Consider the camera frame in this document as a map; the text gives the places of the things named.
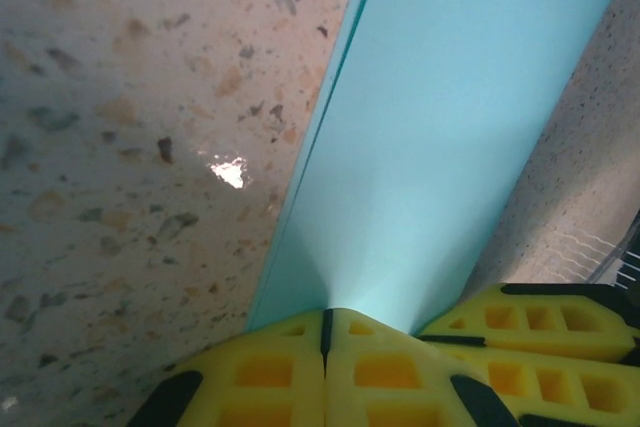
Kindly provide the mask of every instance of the light blue foam board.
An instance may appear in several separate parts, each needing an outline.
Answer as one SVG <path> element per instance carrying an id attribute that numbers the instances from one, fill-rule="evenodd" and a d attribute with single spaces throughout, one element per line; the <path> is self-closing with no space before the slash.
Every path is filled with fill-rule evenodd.
<path id="1" fill-rule="evenodd" d="M 248 328 L 449 308 L 608 2 L 352 1 Z"/>

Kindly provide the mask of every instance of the speckled stone surface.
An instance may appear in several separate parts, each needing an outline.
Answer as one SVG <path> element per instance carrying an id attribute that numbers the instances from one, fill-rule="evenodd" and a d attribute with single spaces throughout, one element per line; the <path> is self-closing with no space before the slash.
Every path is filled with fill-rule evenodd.
<path id="1" fill-rule="evenodd" d="M 640 0 L 612 0 L 466 289 L 583 282 L 640 208 Z"/>
<path id="2" fill-rule="evenodd" d="M 240 333 L 347 0 L 2 0 L 0 424 Z"/>

